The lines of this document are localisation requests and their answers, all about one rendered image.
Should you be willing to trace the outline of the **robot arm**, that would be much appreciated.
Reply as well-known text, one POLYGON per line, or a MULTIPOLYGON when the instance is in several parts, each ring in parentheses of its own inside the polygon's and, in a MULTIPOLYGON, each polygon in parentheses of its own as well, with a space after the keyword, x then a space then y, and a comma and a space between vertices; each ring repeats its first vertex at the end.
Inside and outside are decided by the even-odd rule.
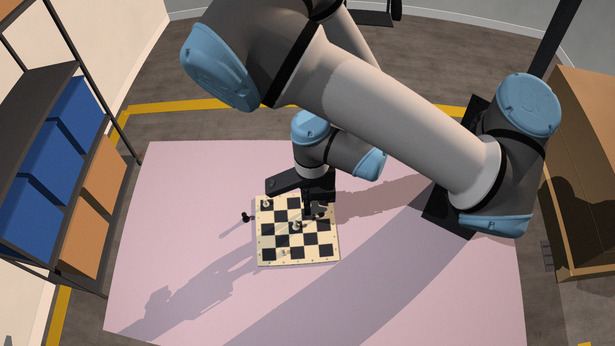
POLYGON ((381 71, 344 0, 213 0, 180 62, 239 111, 304 109, 291 122, 295 167, 264 180, 268 197, 329 166, 375 182, 390 155, 448 190, 459 225, 502 238, 526 232, 562 119, 551 87, 514 73, 464 128, 381 71))

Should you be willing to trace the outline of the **chessboard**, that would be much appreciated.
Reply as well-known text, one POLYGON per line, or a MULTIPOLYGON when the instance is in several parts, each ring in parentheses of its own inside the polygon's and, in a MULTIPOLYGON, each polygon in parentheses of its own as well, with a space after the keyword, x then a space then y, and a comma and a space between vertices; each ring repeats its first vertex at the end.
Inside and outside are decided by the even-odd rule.
POLYGON ((317 200, 328 207, 323 217, 305 216, 301 193, 270 198, 256 196, 257 260, 259 267, 285 266, 340 261, 334 207, 332 202, 317 200), (263 199, 270 203, 263 206, 263 199), (300 229, 292 226, 298 221, 300 229), (287 254, 280 254, 281 248, 287 254))

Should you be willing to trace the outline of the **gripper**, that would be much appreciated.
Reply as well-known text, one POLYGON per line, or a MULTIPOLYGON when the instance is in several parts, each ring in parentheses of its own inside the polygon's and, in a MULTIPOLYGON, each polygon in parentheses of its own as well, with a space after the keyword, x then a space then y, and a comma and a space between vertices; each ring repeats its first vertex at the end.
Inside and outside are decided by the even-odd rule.
POLYGON ((326 203, 335 202, 335 174, 335 167, 331 166, 329 166, 329 170, 325 173, 325 175, 317 179, 306 179, 297 172, 300 179, 306 182, 314 182, 299 187, 301 189, 301 199, 302 202, 304 202, 306 218, 310 219, 313 214, 327 211, 328 208, 319 205, 317 200, 326 200, 326 203), (312 197, 311 200, 310 197, 312 197))

